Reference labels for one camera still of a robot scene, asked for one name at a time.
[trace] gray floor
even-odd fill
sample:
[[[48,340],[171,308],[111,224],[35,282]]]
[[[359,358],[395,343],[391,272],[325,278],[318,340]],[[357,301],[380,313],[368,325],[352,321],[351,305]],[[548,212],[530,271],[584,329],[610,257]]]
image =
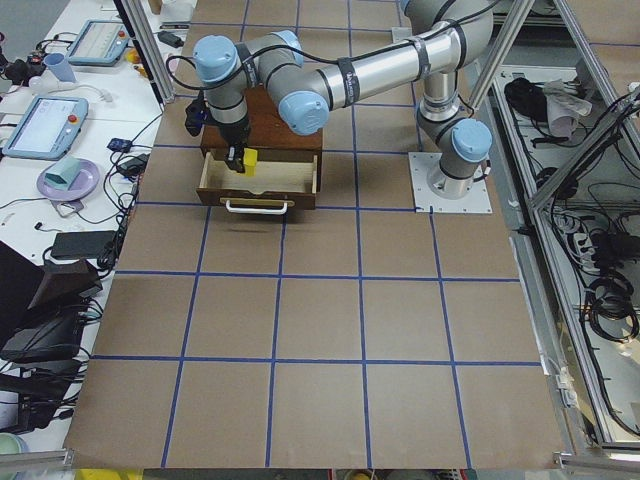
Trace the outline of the gray floor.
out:
[[[26,60],[68,3],[69,0],[0,0],[0,32],[6,37],[2,50],[7,60]],[[11,82],[0,80],[0,92],[10,86]]]

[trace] tiled table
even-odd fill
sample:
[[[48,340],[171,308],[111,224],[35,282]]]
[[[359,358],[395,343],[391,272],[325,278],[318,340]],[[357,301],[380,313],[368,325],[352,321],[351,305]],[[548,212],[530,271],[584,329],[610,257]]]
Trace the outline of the tiled table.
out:
[[[403,21],[393,1],[322,3],[200,0],[186,52],[289,28],[335,57]],[[167,107],[66,442],[79,466],[551,465],[563,445],[499,203],[490,185],[492,215],[414,213],[414,98],[334,112],[319,207],[277,218],[199,204],[190,99]]]

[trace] wooden box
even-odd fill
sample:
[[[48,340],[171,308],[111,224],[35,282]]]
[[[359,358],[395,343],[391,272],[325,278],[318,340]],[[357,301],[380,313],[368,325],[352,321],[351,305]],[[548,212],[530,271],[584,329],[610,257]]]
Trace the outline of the wooden box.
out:
[[[224,163],[228,146],[218,129],[206,126],[200,148],[205,165],[197,188],[204,205],[314,209],[322,174],[322,131],[299,136],[280,118],[263,88],[246,92],[251,135],[258,150],[253,177],[238,174]]]

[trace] purple plate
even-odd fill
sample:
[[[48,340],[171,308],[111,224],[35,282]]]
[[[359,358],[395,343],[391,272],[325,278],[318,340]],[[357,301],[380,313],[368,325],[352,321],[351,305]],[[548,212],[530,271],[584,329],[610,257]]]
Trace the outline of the purple plate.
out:
[[[78,160],[80,160],[80,171],[69,187],[69,190],[59,190],[44,182],[44,175],[47,173],[47,170],[51,168],[49,167],[44,169],[38,176],[36,182],[38,191],[49,200],[58,202],[70,202],[71,200],[78,200],[89,195],[100,181],[100,170],[98,170],[98,166],[95,163],[89,160],[83,158],[79,158]]]

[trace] blue joint cap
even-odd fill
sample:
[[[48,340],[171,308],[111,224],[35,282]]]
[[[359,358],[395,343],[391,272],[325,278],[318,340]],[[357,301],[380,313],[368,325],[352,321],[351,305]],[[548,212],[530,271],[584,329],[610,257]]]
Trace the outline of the blue joint cap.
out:
[[[402,13],[407,11],[407,5],[411,3],[411,0],[400,0],[400,8],[402,9]]]
[[[309,91],[291,92],[280,100],[278,113],[298,135],[311,135],[329,120],[329,106],[319,94]]]
[[[203,83],[224,80],[238,61],[236,46],[227,37],[209,35],[198,40],[193,49],[196,73]]]
[[[280,32],[271,32],[271,33],[279,36],[290,47],[297,48],[298,50],[302,50],[298,37],[296,37],[296,34],[293,33],[291,30],[282,30]],[[298,52],[291,52],[291,53],[293,53],[293,58],[295,59],[298,66],[301,67],[302,64],[304,63],[304,59],[302,58],[302,55],[300,55]]]
[[[470,163],[480,163],[487,158],[493,136],[487,126],[472,118],[460,120],[451,134],[456,153]]]

